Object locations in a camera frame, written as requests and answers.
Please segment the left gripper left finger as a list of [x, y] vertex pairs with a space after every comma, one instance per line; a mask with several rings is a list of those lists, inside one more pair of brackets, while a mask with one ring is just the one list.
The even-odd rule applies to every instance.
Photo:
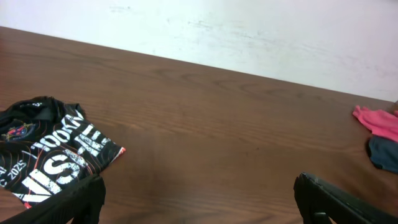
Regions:
[[106, 187], [100, 175], [91, 175], [1, 224], [98, 224]]

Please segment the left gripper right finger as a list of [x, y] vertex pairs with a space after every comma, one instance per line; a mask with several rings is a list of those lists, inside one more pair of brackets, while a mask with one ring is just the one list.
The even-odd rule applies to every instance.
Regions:
[[397, 223], [397, 217], [305, 172], [302, 172], [295, 180], [294, 198], [304, 224]]

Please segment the black orange-patterned jersey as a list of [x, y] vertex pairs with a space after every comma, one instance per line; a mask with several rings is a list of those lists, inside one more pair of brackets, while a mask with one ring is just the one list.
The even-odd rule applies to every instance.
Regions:
[[1, 187], [25, 208], [99, 174], [124, 152], [78, 103], [38, 96], [1, 112]]

